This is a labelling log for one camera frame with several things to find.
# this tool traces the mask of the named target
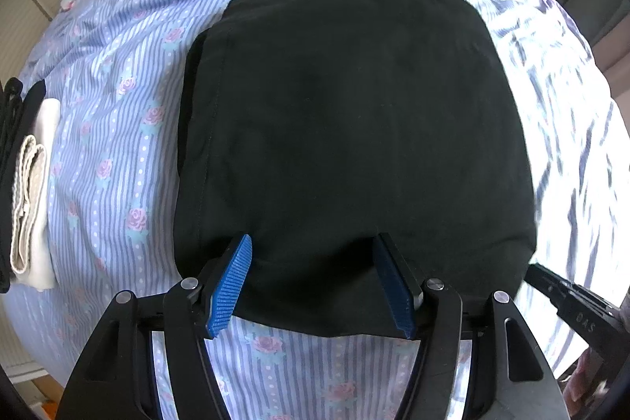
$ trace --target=folded towel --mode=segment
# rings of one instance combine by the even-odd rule
[[[15,282],[39,291],[56,285],[48,250],[48,172],[61,104],[54,98],[42,102],[33,135],[20,148],[13,186],[11,269]]]

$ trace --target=sunlit bed sheet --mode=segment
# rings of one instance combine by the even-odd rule
[[[183,67],[195,36],[229,1],[78,0],[55,18],[21,73],[28,84],[45,78],[48,96],[62,103],[47,198],[59,286],[44,293],[13,286],[6,308],[26,348],[61,383],[117,291],[161,293],[179,280],[172,218]],[[629,284],[630,141],[606,80],[554,0],[467,1],[489,28],[521,115],[537,205],[534,259],[620,302]],[[563,371],[584,343],[528,286],[517,304],[554,371]],[[165,418],[175,418],[158,335],[154,346]],[[414,350],[371,337],[342,347],[234,318],[209,346],[233,418],[338,418],[343,403],[339,418],[376,420],[395,409],[391,390],[358,409],[360,394],[378,395],[377,372],[364,367],[348,384],[332,363],[309,356],[320,369],[311,379],[288,347],[311,356],[354,351],[360,361],[380,357],[397,368]],[[289,367],[293,374],[276,371]],[[255,394],[260,378],[283,395]],[[465,381],[462,371],[451,418],[461,413]]]

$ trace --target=bed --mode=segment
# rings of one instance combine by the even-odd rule
[[[181,77],[195,36],[220,18],[229,1],[62,0],[62,11],[21,70],[26,85],[44,78],[47,95],[62,104],[47,198],[58,285],[43,293],[13,286],[4,305],[28,352],[61,383],[117,291],[163,293],[181,279],[171,228]],[[486,22],[521,117],[536,197],[533,261],[619,304],[630,285],[630,138],[587,41],[555,0],[467,1]],[[561,374],[584,342],[529,286],[516,303]],[[276,361],[281,356],[273,346],[256,348],[258,338],[273,345],[283,336],[234,318],[209,345],[232,417],[336,418],[324,399],[316,413],[300,409],[297,392],[282,411],[271,402],[241,400],[254,374],[289,388],[287,378],[265,372],[297,363],[288,356]],[[242,353],[234,349],[238,342]],[[356,342],[399,359],[414,350],[366,337]],[[308,343],[319,348],[316,353],[333,351],[336,342],[310,337]],[[163,415],[176,418],[159,333],[154,354]],[[461,417],[465,361],[464,353],[451,418]],[[305,387],[320,394],[330,385],[324,381]],[[331,382],[333,388],[344,384],[334,377]],[[352,409],[352,397],[343,387],[339,393]],[[388,418],[392,411],[384,401],[361,418]]]

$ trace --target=folded black garment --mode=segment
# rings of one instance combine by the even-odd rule
[[[0,293],[11,285],[11,206],[15,165],[24,138],[30,133],[46,96],[46,84],[37,81],[24,100],[22,83],[15,77],[0,88]]]
[[[175,260],[196,276],[239,231],[235,315],[400,337],[371,238],[419,276],[514,295],[536,247],[521,121],[464,0],[233,0],[188,54]]]

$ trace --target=black folded clothing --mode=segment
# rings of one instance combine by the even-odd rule
[[[235,315],[400,337],[371,258],[514,295],[536,246],[521,121],[464,0],[233,0],[188,54],[174,251],[195,276],[238,231]]]
[[[11,279],[11,206],[18,152],[30,133],[46,96],[46,84],[37,81],[24,101],[22,83],[15,77],[0,87],[0,293],[9,290]]]

